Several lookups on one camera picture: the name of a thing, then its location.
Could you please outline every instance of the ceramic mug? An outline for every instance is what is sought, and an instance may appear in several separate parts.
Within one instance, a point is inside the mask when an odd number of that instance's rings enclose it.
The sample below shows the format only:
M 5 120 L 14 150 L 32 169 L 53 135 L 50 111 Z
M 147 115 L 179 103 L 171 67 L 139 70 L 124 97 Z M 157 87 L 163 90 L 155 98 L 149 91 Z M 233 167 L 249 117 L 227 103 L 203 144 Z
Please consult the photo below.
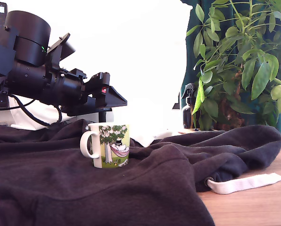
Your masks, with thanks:
M 82 135 L 80 149 L 86 158 L 93 159 L 97 168 L 117 168 L 128 164 L 129 125 L 118 125 L 111 122 L 91 123 L 90 131 Z

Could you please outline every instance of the wall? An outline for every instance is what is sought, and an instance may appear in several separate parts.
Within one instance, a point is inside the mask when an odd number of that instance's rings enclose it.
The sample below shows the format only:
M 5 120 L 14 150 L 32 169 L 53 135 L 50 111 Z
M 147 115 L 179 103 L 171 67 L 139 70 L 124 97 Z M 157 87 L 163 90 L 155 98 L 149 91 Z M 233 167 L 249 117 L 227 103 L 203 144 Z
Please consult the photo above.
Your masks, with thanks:
M 128 100 L 115 121 L 156 127 L 181 124 L 173 111 L 186 69 L 190 6 L 180 0 L 6 0 L 9 11 L 34 13 L 51 26 L 50 45 L 71 34 L 76 52 L 61 62 L 90 78 L 111 74 L 110 85 Z

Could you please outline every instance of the black spray bottle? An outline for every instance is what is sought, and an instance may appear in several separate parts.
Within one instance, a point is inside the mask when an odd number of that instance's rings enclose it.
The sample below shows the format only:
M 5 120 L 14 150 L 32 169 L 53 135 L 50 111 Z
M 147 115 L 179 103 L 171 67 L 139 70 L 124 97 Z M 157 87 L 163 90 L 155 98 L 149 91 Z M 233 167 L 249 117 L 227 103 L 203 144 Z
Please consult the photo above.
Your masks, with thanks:
M 187 98 L 187 105 L 182 109 L 183 127 L 185 129 L 194 129 L 193 110 L 195 107 L 196 97 L 194 97 L 196 87 L 194 83 L 186 85 L 182 98 Z

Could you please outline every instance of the wooden table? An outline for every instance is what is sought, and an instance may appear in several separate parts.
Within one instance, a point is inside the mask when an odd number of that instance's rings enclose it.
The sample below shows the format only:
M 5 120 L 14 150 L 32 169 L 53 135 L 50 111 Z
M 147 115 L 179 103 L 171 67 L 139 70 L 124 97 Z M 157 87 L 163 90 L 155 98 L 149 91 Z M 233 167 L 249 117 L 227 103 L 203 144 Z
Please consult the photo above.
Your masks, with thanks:
M 281 151 L 267 169 L 251 171 L 240 178 L 273 172 L 281 175 Z M 281 226 L 281 181 L 232 194 L 205 192 L 199 196 L 216 226 Z

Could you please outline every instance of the black cable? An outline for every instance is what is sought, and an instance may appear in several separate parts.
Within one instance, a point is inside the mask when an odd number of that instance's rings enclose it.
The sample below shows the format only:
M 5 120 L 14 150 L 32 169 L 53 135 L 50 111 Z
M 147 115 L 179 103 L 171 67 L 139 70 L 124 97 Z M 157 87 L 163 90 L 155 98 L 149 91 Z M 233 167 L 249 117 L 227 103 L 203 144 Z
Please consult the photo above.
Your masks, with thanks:
M 48 124 L 48 123 L 46 123 L 46 122 L 44 122 L 44 121 L 41 121 L 40 119 L 37 119 L 35 116 L 33 116 L 33 114 L 30 113 L 30 112 L 24 107 L 23 103 L 19 100 L 18 97 L 14 96 L 14 95 L 12 95 L 12 94 L 10 94 L 9 96 L 12 97 L 12 98 L 14 98 L 14 99 L 17 101 L 17 103 L 18 103 L 18 105 L 20 106 L 20 108 L 22 109 L 22 111 L 23 111 L 28 117 L 30 117 L 32 120 L 34 120 L 36 123 L 38 123 L 38 124 L 40 124 L 40 125 L 42 125 L 42 126 L 46 126 L 46 127 L 50 126 L 50 124 Z
M 62 121 L 62 112 L 61 112 L 61 109 L 59 108 L 59 106 L 54 106 L 57 110 L 58 110 L 58 113 L 59 113 L 59 119 L 56 123 L 60 123 Z
M 31 102 L 28 102 L 27 104 L 24 105 L 24 107 L 32 104 L 35 100 L 32 100 Z M 16 106 L 16 107 L 1 107 L 0 111 L 8 111 L 8 110 L 14 110 L 14 109 L 18 109 L 20 108 L 20 106 Z

